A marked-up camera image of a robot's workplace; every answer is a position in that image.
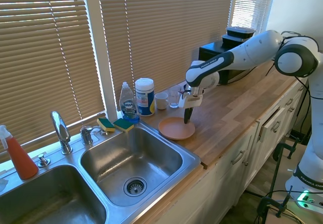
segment stainless steel sink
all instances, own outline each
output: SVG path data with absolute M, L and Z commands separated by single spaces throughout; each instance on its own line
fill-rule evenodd
M 72 137 L 72 153 L 47 155 L 50 165 L 27 181 L 1 176 L 0 224 L 133 223 L 200 164 L 145 123 L 92 139 Z
M 0 223 L 105 223 L 106 210 L 78 171 L 63 165 L 0 197 Z
M 115 205 L 133 205 L 175 173 L 181 155 L 142 128 L 95 146 L 81 164 Z

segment orange spray bottle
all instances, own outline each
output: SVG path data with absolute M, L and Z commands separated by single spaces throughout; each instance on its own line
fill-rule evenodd
M 0 140 L 22 180 L 33 177 L 38 172 L 38 167 L 28 156 L 18 141 L 7 131 L 6 126 L 0 125 Z

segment sponge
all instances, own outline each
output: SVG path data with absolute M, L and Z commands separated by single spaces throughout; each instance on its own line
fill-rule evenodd
M 113 125 L 115 125 L 116 128 L 118 128 L 124 132 L 130 131 L 134 127 L 132 123 L 130 123 L 122 118 L 113 122 Z
M 96 122 L 101 126 L 105 132 L 114 132 L 116 128 L 106 118 L 98 118 Z

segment white cabinet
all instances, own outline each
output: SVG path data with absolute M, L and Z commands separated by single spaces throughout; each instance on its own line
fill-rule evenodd
M 242 159 L 240 159 L 217 183 L 204 205 L 203 224 L 218 224 L 233 206 L 237 189 L 242 178 Z
M 285 136 L 293 128 L 294 122 L 292 122 L 293 116 L 295 115 L 297 104 L 301 98 L 301 92 L 295 95 L 295 97 L 290 98 L 290 100 L 285 105 L 285 117 L 282 123 L 282 128 L 280 135 Z
M 256 124 L 252 126 L 201 179 L 157 221 L 218 223 L 234 204 L 242 178 L 243 160 L 249 153 Z
M 285 108 L 278 109 L 272 117 L 270 117 L 268 121 L 261 126 L 259 141 L 263 147 L 260 161 L 257 166 L 258 170 L 269 158 L 270 154 L 278 144 L 278 140 L 281 139 L 281 127 L 283 126 L 285 113 Z
M 301 90 L 294 83 L 155 223 L 218 224 L 290 130 Z

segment dish soap bottle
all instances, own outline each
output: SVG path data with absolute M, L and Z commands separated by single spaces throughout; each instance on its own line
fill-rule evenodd
M 127 82 L 123 82 L 122 84 L 119 106 L 122 112 L 123 119 L 131 123 L 139 122 L 139 114 L 136 99 L 132 90 L 129 88 Z
M 33 177 L 38 172 L 38 167 L 28 156 L 18 141 L 7 131 L 6 126 L 0 126 L 0 140 L 4 149 L 8 151 L 19 177 L 22 180 Z

